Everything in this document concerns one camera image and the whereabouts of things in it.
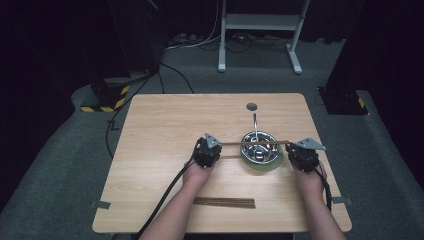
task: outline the person's left arm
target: person's left arm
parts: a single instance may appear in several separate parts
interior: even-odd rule
[[[202,168],[197,163],[183,175],[183,185],[165,208],[147,227],[139,240],[184,239],[194,198],[206,184],[211,168]]]

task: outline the metal bowl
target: metal bowl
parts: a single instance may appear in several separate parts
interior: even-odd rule
[[[258,145],[241,145],[240,151],[250,162],[257,164],[269,164],[278,158],[278,144],[267,144],[267,141],[276,139],[262,131],[258,131],[259,141],[256,139],[256,132],[252,131],[242,138],[242,142],[258,142]]]

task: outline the tabletop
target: tabletop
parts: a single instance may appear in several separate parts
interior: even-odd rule
[[[248,103],[255,103],[257,110],[248,110]],[[241,141],[253,131],[253,113],[257,115],[258,130],[277,140],[296,142],[311,137],[321,142],[307,103],[297,93],[134,96],[101,196],[110,207],[97,209],[93,230],[138,232],[190,158],[199,137],[208,132],[223,143]],[[287,152],[283,152],[282,164],[263,172],[243,162],[240,146],[224,146],[198,196],[253,198],[256,208],[194,205],[187,232],[307,231],[303,200]],[[340,196],[325,152],[317,153],[333,197]],[[181,181],[163,206],[181,187]],[[343,231],[352,228],[344,204],[333,204],[332,213]]]

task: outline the wooden stick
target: wooden stick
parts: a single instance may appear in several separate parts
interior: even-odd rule
[[[232,145],[266,145],[266,144],[288,144],[290,141],[261,141],[261,142],[228,142],[221,143],[221,146],[232,146]]]
[[[256,208],[253,198],[211,198],[196,197],[193,204],[219,207]]]

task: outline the bundle of brown sticks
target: bundle of brown sticks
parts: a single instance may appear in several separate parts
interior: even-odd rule
[[[196,197],[193,204],[219,207],[256,208],[255,199],[253,198]]]

